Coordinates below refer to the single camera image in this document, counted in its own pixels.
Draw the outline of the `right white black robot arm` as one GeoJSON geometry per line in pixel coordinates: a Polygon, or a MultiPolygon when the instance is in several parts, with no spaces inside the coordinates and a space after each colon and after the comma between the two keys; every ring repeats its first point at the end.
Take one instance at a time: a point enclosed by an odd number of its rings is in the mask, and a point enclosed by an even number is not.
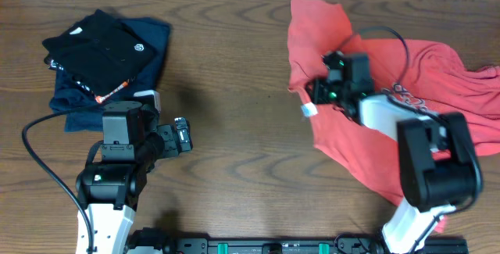
{"type": "Polygon", "coordinates": [[[416,253],[446,215],[469,209],[483,178],[466,118],[434,113],[376,91],[367,54],[329,52],[327,68],[306,86],[315,105],[331,104],[351,121],[395,140],[403,199],[372,253],[416,253]]]}

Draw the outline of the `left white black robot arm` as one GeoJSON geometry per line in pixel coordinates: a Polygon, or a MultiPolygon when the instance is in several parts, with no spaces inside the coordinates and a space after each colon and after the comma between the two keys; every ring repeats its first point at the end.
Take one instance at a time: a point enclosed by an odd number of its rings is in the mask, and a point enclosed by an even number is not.
{"type": "Polygon", "coordinates": [[[78,216],[76,251],[80,254],[175,253],[176,243],[160,230],[132,231],[139,195],[148,173],[159,159],[190,152],[190,124],[177,117],[159,124],[156,107],[138,101],[113,102],[104,107],[103,140],[76,181],[83,207],[78,216]],[[100,152],[102,159],[94,160],[100,152]]]}

